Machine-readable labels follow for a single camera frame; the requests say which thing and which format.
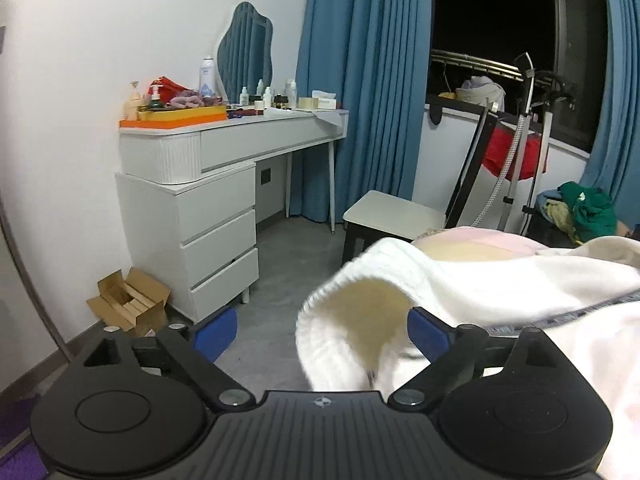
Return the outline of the blue curtain right panel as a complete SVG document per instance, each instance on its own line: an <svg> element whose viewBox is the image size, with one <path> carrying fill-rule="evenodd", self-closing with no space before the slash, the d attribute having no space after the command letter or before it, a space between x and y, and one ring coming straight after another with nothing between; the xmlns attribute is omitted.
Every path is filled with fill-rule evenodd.
<svg viewBox="0 0 640 480"><path fill-rule="evenodd" d="M606 0L608 58L600 124L582 183L614 202L639 192L639 0Z"/></svg>

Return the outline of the white stool with black legs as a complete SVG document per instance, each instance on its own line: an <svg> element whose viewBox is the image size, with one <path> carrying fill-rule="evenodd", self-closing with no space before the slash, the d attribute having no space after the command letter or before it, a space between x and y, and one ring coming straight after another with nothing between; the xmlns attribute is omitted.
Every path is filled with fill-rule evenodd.
<svg viewBox="0 0 640 480"><path fill-rule="evenodd" d="M363 250L384 237L412 242L429 229L442 229L446 217L411 200L372 190L344 212L343 221L346 235L342 263L345 264L355 257L358 240L363 241Z"/></svg>

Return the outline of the pastel rainbow bed sheet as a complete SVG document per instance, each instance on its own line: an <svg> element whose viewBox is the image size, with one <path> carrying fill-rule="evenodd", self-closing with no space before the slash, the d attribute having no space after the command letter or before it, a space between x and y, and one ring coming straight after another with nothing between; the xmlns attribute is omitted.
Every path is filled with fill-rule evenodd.
<svg viewBox="0 0 640 480"><path fill-rule="evenodd" d="M455 262L502 261L568 252L567 248L547 247L525 236L470 226L428 230L411 245L434 260Z"/></svg>

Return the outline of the orange tray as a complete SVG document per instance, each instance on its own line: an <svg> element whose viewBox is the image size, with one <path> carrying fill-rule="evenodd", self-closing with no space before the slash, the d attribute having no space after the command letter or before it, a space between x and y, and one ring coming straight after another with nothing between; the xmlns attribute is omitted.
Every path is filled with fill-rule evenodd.
<svg viewBox="0 0 640 480"><path fill-rule="evenodd" d="M227 118L227 107L224 105L179 108L178 110L144 110L138 113L136 120L121 120L119 127L167 130L222 122Z"/></svg>

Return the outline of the white dressing table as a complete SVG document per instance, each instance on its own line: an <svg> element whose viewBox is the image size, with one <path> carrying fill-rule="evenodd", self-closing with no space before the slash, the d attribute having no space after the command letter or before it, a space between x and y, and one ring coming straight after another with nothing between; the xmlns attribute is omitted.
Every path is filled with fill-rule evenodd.
<svg viewBox="0 0 640 480"><path fill-rule="evenodd" d="M122 128L116 174L134 266L170 289L169 303L201 322L259 278L256 164L347 134L346 110L264 114L171 130Z"/></svg>

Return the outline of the pump lotion bottle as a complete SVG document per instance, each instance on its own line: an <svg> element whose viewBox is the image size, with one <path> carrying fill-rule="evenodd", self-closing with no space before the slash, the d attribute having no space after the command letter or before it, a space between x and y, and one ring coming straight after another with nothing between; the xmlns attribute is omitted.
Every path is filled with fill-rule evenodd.
<svg viewBox="0 0 640 480"><path fill-rule="evenodd" d="M127 101L122 106L122 119L134 122L138 119L139 107L143 103L142 95L138 89L138 82L133 81L131 86L131 93Z"/></svg>

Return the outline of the white hooded sweatshirt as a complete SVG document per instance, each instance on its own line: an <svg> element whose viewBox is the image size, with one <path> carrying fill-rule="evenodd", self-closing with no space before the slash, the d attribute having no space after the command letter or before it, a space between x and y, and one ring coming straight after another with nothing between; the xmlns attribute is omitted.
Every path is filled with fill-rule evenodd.
<svg viewBox="0 0 640 480"><path fill-rule="evenodd" d="M427 359L407 334L414 307L450 326L536 325L611 411L600 473L637 478L638 243L605 236L562 255L465 262L434 260L411 243L379 240L306 299L295 339L311 388L388 396L424 370Z"/></svg>

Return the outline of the wavy edged mirror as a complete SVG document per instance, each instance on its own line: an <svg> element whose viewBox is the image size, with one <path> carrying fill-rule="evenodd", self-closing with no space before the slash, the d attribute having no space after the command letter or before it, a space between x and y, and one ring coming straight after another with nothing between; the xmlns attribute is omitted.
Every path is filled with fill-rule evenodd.
<svg viewBox="0 0 640 480"><path fill-rule="evenodd" d="M253 94L259 81L272 83L273 24L248 1L239 3L217 50L217 65L230 102L239 102L241 90Z"/></svg>

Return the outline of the tissue box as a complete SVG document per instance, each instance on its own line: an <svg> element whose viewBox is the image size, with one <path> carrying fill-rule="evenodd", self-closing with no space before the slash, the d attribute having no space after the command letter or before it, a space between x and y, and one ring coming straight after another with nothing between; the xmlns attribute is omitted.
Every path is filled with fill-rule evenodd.
<svg viewBox="0 0 640 480"><path fill-rule="evenodd" d="M312 90L311 99L314 100L314 106L317 110L336 110L337 99L336 94L321 90Z"/></svg>

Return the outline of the blue curtain panel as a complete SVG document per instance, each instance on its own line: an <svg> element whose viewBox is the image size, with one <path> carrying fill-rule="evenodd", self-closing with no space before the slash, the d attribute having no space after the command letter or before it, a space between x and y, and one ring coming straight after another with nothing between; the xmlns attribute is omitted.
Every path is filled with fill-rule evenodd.
<svg viewBox="0 0 640 480"><path fill-rule="evenodd" d="M606 0L608 58L600 124L582 183L614 202L639 192L639 0Z"/></svg>
<svg viewBox="0 0 640 480"><path fill-rule="evenodd" d="M433 0L307 0L301 96L329 91L348 110L335 170L310 148L292 166L291 212L341 217L371 190L411 198L421 142Z"/></svg>

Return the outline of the blue curtain left panel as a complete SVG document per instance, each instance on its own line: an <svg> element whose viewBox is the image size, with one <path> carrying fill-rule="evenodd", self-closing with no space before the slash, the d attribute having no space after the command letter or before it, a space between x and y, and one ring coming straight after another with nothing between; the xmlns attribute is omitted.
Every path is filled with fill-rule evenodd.
<svg viewBox="0 0 640 480"><path fill-rule="evenodd" d="M433 0L307 0L301 96L329 91L348 110L335 170L310 148L292 166L291 212L341 217L371 190L411 198L421 142Z"/></svg>

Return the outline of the white spray can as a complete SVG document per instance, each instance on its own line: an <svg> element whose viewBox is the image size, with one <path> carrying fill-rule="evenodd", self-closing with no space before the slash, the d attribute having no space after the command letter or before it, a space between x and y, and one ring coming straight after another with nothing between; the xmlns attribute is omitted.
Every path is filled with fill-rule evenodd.
<svg viewBox="0 0 640 480"><path fill-rule="evenodd" d="M216 94L215 89L215 61L211 56L203 58L200 67L200 83L198 91L201 96L212 98Z"/></svg>

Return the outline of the green garment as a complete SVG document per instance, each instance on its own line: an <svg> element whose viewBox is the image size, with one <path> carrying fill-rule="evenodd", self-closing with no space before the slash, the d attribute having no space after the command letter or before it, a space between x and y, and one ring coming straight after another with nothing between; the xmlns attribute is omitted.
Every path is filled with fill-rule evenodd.
<svg viewBox="0 0 640 480"><path fill-rule="evenodd" d="M614 206L602 188L585 188L570 181L560 185L558 191L570 210L574 232L580 242L616 234Z"/></svg>

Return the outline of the open cardboard box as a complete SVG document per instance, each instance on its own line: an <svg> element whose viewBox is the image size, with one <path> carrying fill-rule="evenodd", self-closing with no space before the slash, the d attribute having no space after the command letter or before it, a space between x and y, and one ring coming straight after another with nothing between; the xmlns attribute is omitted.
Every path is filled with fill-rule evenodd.
<svg viewBox="0 0 640 480"><path fill-rule="evenodd" d="M98 281L98 291L87 304L106 325L143 337L168 323L165 307L170 289L137 268L127 276L121 270L107 275Z"/></svg>

